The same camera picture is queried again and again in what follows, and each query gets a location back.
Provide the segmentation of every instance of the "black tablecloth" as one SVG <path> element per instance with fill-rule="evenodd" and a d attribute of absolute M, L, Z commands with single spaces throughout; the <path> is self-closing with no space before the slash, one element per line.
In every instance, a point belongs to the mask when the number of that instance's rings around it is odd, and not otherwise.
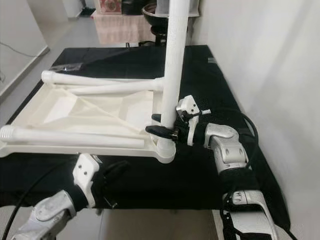
<path fill-rule="evenodd" d="M 164 75 L 165 48 L 67 48 L 54 66 L 83 63 L 80 70 L 66 74 L 96 78 L 158 78 Z M 184 55 L 180 99 L 193 95 L 200 109 L 227 107 L 239 109 L 219 67 L 213 63 L 207 46 L 187 46 Z M 17 109 L 9 123 L 19 114 L 42 81 Z M 248 132 L 244 120 L 234 113 L 206 116 L 203 121 L 232 126 Z M 240 139 L 251 155 L 254 142 L 249 137 Z M 201 146 L 177 144 L 175 160 L 162 164 L 155 158 L 128 156 L 99 156 L 107 166 L 127 160 L 131 169 L 118 181 L 108 186 L 108 198 L 118 203 L 119 209 L 219 209 L 221 188 L 217 169 L 210 151 Z M 0 205 L 11 205 L 45 171 L 58 163 L 69 161 L 42 180 L 27 196 L 25 205 L 34 205 L 73 184 L 72 170 L 75 155 L 13 153 L 0 159 Z M 281 190 L 263 154 L 259 152 L 252 163 L 268 207 L 276 224 L 290 226 Z M 97 208 L 110 206 L 100 199 Z"/>

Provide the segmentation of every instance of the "tiled floor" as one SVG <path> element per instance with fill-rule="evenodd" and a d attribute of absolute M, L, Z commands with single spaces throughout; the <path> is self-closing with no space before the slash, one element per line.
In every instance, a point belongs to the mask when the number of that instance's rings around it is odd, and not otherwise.
<path fill-rule="evenodd" d="M 52 39 L 49 39 L 48 45 L 51 51 L 0 105 L 0 127 L 38 83 L 41 72 L 51 67 L 64 48 L 125 46 L 124 43 L 101 46 L 91 18 L 79 18 L 66 29 L 63 36 L 50 37 Z M 11 206 L 0 208 L 0 237 L 12 210 Z M 21 208 L 10 231 L 11 235 L 28 219 L 30 212 L 31 208 Z M 95 210 L 84 209 L 68 223 L 57 239 L 217 240 L 217 236 L 209 210 L 104 210 L 102 215 L 97 216 Z"/>

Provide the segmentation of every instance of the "white tube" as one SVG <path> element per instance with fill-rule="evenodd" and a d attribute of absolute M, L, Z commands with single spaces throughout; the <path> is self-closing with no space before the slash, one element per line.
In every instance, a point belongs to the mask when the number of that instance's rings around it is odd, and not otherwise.
<path fill-rule="evenodd" d="M 156 91 L 163 90 L 163 81 L 161 78 L 156 78 L 150 81 L 135 81 L 128 83 L 119 83 L 104 86 L 89 86 L 71 88 L 68 91 L 75 95 L 89 94 L 115 94 L 115 93 L 136 93 L 139 91 Z"/>
<path fill-rule="evenodd" d="M 169 3 L 169 22 L 166 40 L 166 56 L 162 97 L 161 125 L 172 129 L 177 117 L 176 106 L 179 100 L 180 82 L 184 62 L 190 0 L 171 0 Z M 157 152 L 164 163 L 174 159 L 175 143 L 160 138 Z"/>
<path fill-rule="evenodd" d="M 5 125 L 0 129 L 0 141 L 34 145 L 86 146 L 142 149 L 143 139 L 104 136 L 97 134 L 44 131 Z"/>
<path fill-rule="evenodd" d="M 66 85 L 108 85 L 119 83 L 130 83 L 136 81 L 149 81 L 151 79 L 135 79 L 135 78 L 95 78 L 86 76 L 75 76 L 54 71 L 45 70 L 41 74 L 41 79 L 46 84 L 66 84 Z"/>

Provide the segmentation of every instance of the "black bowl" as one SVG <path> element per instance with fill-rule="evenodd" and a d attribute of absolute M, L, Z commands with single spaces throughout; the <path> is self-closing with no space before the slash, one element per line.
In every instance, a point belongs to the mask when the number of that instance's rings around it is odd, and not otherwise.
<path fill-rule="evenodd" d="M 168 27 L 168 18 L 167 17 L 161 17 L 156 16 L 156 3 L 150 3 L 146 5 L 144 8 L 142 8 L 142 14 L 144 15 L 147 22 L 154 27 Z"/>

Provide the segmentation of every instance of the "white wall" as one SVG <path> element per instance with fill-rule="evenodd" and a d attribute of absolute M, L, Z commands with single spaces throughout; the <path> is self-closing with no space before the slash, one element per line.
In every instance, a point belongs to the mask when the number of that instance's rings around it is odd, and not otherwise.
<path fill-rule="evenodd" d="M 90 9 L 95 9 L 96 8 L 95 0 L 85 0 L 85 4 Z"/>
<path fill-rule="evenodd" d="M 68 21 L 63 0 L 27 0 L 27 2 L 38 24 Z"/>
<path fill-rule="evenodd" d="M 202 0 L 208 44 L 284 193 L 299 240 L 320 236 L 320 2 Z"/>
<path fill-rule="evenodd" d="M 80 0 L 62 0 L 68 18 L 77 17 L 83 8 Z"/>
<path fill-rule="evenodd" d="M 26 0 L 0 1 L 0 41 L 29 55 L 47 47 Z M 33 60 L 0 45 L 0 70 L 5 74 L 0 95 Z"/>

